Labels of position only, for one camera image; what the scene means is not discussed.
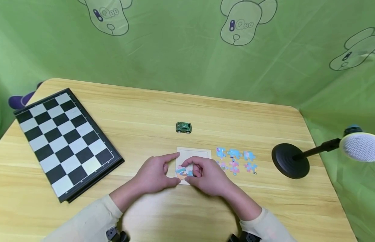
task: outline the green cloth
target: green cloth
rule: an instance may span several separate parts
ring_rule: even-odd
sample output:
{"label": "green cloth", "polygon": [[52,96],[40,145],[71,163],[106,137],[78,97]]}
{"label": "green cloth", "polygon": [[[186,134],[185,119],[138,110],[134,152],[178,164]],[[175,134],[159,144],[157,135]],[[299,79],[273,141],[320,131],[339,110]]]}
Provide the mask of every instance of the green cloth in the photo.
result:
{"label": "green cloth", "polygon": [[[0,137],[7,99],[52,77],[290,105],[317,145],[375,134],[375,0],[0,0]],[[375,241],[375,163],[321,156]]]}

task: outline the toy car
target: toy car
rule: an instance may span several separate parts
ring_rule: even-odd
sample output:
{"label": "toy car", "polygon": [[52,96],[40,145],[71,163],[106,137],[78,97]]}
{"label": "toy car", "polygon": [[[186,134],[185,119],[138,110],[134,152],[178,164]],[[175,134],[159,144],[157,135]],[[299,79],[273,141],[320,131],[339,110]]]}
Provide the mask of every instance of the toy car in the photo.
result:
{"label": "toy car", "polygon": [[178,122],[175,131],[178,133],[191,133],[191,123]]}

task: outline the cartoon dog print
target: cartoon dog print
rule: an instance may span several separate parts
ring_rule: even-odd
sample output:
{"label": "cartoon dog print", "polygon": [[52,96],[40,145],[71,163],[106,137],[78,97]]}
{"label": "cartoon dog print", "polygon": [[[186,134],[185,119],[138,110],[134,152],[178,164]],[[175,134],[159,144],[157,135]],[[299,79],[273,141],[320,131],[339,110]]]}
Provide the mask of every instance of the cartoon dog print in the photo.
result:
{"label": "cartoon dog print", "polygon": [[109,35],[119,36],[128,32],[129,25],[123,9],[132,5],[132,0],[78,0],[88,7],[93,25]]}
{"label": "cartoon dog print", "polygon": [[375,53],[375,28],[370,27],[351,36],[345,42],[343,54],[330,62],[335,71],[347,70],[363,63],[371,53]]}
{"label": "cartoon dog print", "polygon": [[236,46],[250,43],[257,25],[271,21],[276,10],[276,0],[264,0],[259,4],[248,0],[222,0],[221,12],[228,16],[221,29],[222,40]]}

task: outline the white microphone head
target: white microphone head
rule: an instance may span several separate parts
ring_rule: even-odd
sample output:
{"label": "white microphone head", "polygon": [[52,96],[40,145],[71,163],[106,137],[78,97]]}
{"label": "white microphone head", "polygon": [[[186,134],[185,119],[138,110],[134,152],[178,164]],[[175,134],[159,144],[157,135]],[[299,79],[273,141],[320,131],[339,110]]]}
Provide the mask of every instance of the white microphone head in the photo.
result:
{"label": "white microphone head", "polygon": [[350,133],[339,144],[345,155],[361,162],[375,161],[375,135],[371,133]]}

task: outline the beige sleeve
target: beige sleeve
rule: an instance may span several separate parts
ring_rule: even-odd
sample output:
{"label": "beige sleeve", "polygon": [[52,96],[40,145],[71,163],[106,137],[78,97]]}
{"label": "beige sleeve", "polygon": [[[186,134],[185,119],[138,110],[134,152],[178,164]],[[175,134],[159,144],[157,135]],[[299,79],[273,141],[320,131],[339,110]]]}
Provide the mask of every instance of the beige sleeve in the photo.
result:
{"label": "beige sleeve", "polygon": [[265,208],[254,220],[240,220],[240,225],[243,231],[260,237],[261,242],[296,242],[284,225]]}
{"label": "beige sleeve", "polygon": [[106,232],[116,226],[122,215],[110,196],[106,195],[82,209],[42,241],[108,241]]}

